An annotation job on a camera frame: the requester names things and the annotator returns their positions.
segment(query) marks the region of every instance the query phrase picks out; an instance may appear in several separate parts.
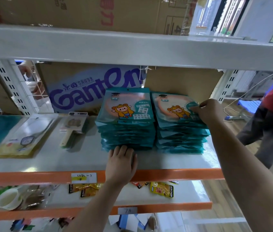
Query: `mirror package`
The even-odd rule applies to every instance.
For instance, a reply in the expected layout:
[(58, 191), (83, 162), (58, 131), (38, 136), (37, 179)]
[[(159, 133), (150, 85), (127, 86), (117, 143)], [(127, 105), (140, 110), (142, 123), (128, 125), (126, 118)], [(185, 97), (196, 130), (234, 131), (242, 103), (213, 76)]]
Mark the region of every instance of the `mirror package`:
[(152, 92), (157, 118), (156, 146), (163, 153), (202, 154), (210, 135), (207, 126), (189, 108), (198, 106), (187, 95)]
[(105, 92), (96, 125), (106, 151), (117, 145), (151, 149), (156, 130), (148, 88), (111, 88)]

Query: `white cup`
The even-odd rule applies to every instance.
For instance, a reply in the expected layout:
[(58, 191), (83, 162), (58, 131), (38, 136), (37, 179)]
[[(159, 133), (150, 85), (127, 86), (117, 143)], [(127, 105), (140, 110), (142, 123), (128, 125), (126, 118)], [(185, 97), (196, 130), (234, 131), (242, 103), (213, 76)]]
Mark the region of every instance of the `white cup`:
[(19, 191), (15, 188), (6, 190), (0, 195), (0, 208), (5, 210), (14, 210), (23, 201), (23, 197)]

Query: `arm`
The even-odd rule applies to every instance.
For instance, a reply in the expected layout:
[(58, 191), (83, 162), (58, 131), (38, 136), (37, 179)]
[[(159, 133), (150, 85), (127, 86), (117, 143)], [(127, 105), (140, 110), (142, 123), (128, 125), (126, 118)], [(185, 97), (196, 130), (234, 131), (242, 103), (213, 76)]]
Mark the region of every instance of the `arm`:
[(127, 149), (127, 146), (117, 146), (109, 151), (104, 185), (64, 232), (103, 231), (121, 189), (135, 174), (137, 155), (134, 155), (131, 166), (132, 154), (133, 149)]
[(273, 174), (224, 124), (217, 100), (191, 110), (207, 124), (225, 180), (252, 231), (273, 232)]

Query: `wall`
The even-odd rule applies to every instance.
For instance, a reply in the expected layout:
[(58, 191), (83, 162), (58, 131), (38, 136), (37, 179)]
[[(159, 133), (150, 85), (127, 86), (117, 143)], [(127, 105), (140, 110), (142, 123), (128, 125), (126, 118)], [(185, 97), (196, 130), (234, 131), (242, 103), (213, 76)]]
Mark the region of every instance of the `wall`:
[(234, 36), (268, 43), (273, 36), (273, 0), (250, 0)]

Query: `person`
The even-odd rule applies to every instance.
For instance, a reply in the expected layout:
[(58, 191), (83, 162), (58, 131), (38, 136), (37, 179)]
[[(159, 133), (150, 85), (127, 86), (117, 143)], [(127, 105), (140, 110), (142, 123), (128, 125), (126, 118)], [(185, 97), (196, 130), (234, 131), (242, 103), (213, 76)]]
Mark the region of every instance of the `person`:
[(269, 169), (273, 165), (273, 89), (263, 98), (260, 106), (238, 133), (244, 146), (262, 138), (256, 157)]
[[(207, 124), (225, 180), (251, 230), (273, 232), (273, 174), (224, 124), (217, 100), (209, 99), (191, 110)], [(109, 152), (105, 184), (65, 232), (103, 231), (116, 198), (136, 171), (137, 156), (132, 156), (133, 150), (126, 146)]]

